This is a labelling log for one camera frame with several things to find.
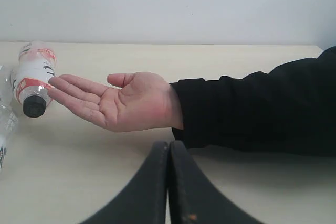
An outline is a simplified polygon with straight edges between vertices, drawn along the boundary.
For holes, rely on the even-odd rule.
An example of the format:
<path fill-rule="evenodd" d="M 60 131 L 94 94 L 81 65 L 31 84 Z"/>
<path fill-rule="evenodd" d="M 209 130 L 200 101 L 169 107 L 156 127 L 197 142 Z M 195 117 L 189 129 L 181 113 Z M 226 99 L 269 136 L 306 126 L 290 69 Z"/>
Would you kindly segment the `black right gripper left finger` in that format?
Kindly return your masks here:
<path fill-rule="evenodd" d="M 165 223 L 168 163 L 168 143 L 155 142 L 127 185 L 83 223 Z"/>

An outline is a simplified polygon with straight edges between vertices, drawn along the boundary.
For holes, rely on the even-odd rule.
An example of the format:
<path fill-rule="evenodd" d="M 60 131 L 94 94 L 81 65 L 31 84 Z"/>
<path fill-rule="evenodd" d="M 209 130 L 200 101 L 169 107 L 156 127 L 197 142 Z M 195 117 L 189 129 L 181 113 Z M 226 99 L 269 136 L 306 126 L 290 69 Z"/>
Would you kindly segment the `black sleeved forearm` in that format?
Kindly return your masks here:
<path fill-rule="evenodd" d="M 335 48 L 242 79 L 173 83 L 187 148 L 335 155 Z"/>

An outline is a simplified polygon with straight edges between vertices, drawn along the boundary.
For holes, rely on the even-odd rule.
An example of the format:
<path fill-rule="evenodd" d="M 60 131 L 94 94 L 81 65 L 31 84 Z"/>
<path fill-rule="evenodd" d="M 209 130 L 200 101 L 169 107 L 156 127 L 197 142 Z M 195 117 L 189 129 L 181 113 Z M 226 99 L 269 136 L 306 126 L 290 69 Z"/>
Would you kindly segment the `open receiving human hand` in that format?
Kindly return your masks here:
<path fill-rule="evenodd" d="M 150 72 L 115 73 L 108 86 L 64 74 L 52 77 L 48 95 L 74 115 L 113 132 L 171 127 L 183 129 L 173 87 Z"/>

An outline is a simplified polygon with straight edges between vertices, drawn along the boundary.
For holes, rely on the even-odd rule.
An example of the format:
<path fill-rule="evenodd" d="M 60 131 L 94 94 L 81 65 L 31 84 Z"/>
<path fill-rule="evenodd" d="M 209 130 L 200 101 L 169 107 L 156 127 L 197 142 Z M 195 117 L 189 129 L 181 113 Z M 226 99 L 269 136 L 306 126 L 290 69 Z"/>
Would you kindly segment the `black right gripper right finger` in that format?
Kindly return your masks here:
<path fill-rule="evenodd" d="M 170 143 L 169 161 L 171 223 L 260 223 L 209 181 L 181 141 Z"/>

